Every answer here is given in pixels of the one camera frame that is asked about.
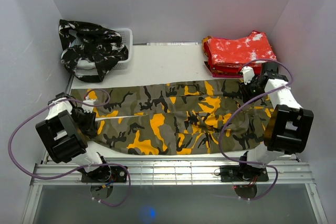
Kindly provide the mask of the orange green camouflage trousers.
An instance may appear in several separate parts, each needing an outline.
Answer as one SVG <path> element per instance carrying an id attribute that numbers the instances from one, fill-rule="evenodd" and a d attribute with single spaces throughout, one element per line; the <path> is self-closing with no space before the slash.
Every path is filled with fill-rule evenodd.
<path id="1" fill-rule="evenodd" d="M 72 89 L 96 99 L 95 141 L 134 155 L 201 155 L 243 151 L 264 139 L 273 107 L 268 97 L 244 105 L 238 79 Z"/>

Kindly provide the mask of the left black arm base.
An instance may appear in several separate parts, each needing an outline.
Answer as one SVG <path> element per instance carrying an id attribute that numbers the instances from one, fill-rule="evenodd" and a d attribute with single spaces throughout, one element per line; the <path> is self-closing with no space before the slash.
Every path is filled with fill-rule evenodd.
<path id="1" fill-rule="evenodd" d="M 127 181 L 127 173 L 120 166 L 109 166 L 98 168 L 97 172 L 82 174 L 82 183 L 125 183 Z"/>

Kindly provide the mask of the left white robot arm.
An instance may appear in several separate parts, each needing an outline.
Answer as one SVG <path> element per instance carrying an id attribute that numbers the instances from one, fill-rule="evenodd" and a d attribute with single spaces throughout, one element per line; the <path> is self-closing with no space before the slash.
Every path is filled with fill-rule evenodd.
<path id="1" fill-rule="evenodd" d="M 93 106 L 96 99 L 85 97 L 81 106 L 74 97 L 60 93 L 48 102 L 48 115 L 36 124 L 36 131 L 55 163 L 77 164 L 79 172 L 95 182 L 109 182 L 111 168 L 94 150 L 98 122 Z"/>

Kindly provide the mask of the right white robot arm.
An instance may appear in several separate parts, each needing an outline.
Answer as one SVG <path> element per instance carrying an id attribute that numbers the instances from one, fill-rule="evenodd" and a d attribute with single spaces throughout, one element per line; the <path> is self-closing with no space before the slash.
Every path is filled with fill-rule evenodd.
<path id="1" fill-rule="evenodd" d="M 267 93 L 274 109 L 265 127 L 263 143 L 240 157 L 237 174 L 242 180 L 260 176 L 270 162 L 283 155 L 301 153 L 307 144 L 313 112 L 295 100 L 287 86 L 288 78 L 279 73 L 278 67 L 275 62 L 265 62 L 261 65 L 260 75 L 256 75 L 251 67 L 241 70 L 243 101 Z"/>

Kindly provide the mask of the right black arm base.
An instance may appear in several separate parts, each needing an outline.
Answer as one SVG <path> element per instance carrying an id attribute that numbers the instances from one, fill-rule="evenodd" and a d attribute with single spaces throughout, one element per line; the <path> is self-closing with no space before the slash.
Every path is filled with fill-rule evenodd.
<path id="1" fill-rule="evenodd" d="M 255 168 L 250 165 L 223 165 L 219 167 L 221 182 L 268 182 L 265 168 Z"/>

